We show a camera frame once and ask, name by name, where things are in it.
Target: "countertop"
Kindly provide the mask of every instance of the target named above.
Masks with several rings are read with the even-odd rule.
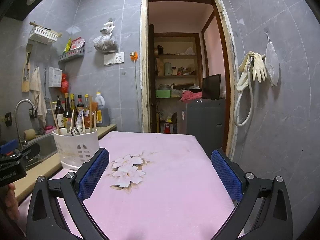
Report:
[[[101,139],[108,132],[111,132],[116,129],[115,124],[111,124],[107,127],[97,127],[98,138]],[[60,162],[60,156],[58,153],[55,153],[42,163],[39,163],[34,168],[27,171],[26,177],[17,180],[14,184],[16,185],[15,195],[18,202],[21,202],[25,197],[27,197],[33,190],[36,179],[44,175],[49,178],[52,174],[57,172],[62,168]]]

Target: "gray plastic basket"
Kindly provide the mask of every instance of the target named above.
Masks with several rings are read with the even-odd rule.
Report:
[[[83,57],[83,56],[84,56],[84,47],[79,49],[73,49],[71,51],[68,51],[58,56],[58,62],[65,62],[65,61],[69,61],[69,60],[72,60],[78,57]]]

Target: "hanging rag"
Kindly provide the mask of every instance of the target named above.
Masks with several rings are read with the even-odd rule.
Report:
[[[261,83],[262,80],[263,81],[266,80],[267,71],[263,63],[261,54],[249,51],[245,55],[244,60],[242,61],[241,65],[238,68],[239,72],[242,72],[241,77],[236,86],[238,91],[244,90],[249,84],[247,72],[244,71],[244,68],[249,63],[250,57],[254,57],[253,69],[252,70],[250,69],[250,74],[252,74],[252,80],[255,81],[256,76],[258,78],[259,83]]]
[[[43,127],[46,125],[45,116],[47,114],[47,107],[45,106],[45,101],[43,97],[41,79],[40,79],[40,70],[37,66],[32,73],[30,90],[32,93],[32,101],[37,109],[37,117],[42,121]]]
[[[266,69],[269,73],[271,85],[277,86],[279,79],[279,59],[271,41],[268,43],[266,50]]]

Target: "white shower hose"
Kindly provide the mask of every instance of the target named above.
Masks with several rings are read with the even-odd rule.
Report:
[[[251,87],[251,82],[250,82],[250,67],[247,67],[247,75],[248,75],[248,83],[249,83],[249,91],[250,91],[250,97],[251,97],[251,105],[250,105],[250,111],[249,114],[247,116],[247,119],[244,120],[243,123],[237,123],[237,110],[240,104],[240,100],[243,94],[243,90],[240,92],[240,95],[238,97],[237,103],[236,103],[236,108],[235,108],[235,112],[233,114],[233,121],[235,123],[236,126],[240,127],[243,126],[247,123],[247,121],[249,120],[251,114],[252,114],[252,109],[253,109],[253,94],[252,94],[252,87]]]

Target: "chopstick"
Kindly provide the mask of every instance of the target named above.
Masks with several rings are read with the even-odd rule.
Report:
[[[54,119],[54,123],[56,124],[57,130],[58,130],[58,134],[61,135],[61,132],[60,132],[60,129],[59,129],[59,126],[58,126],[58,121],[56,119],[56,115],[54,114],[51,101],[50,101],[50,106],[51,106],[51,111],[52,111],[52,116],[53,116],[53,119]]]
[[[90,127],[90,132],[92,132],[92,96],[89,96],[89,127]]]
[[[96,131],[96,122],[97,122],[97,112],[94,111],[94,121],[93,121],[93,124],[94,124],[94,131]]]
[[[73,110],[72,110],[71,125],[70,125],[70,130],[69,130],[69,132],[71,132],[71,130],[72,130],[72,128],[73,128],[73,118],[74,118],[74,116],[75,116],[75,110],[73,109]]]
[[[83,132],[83,131],[84,131],[84,133],[85,133],[85,125],[84,125],[83,112],[82,112],[82,114],[81,114],[81,117],[82,117],[82,131],[81,131],[81,132]]]

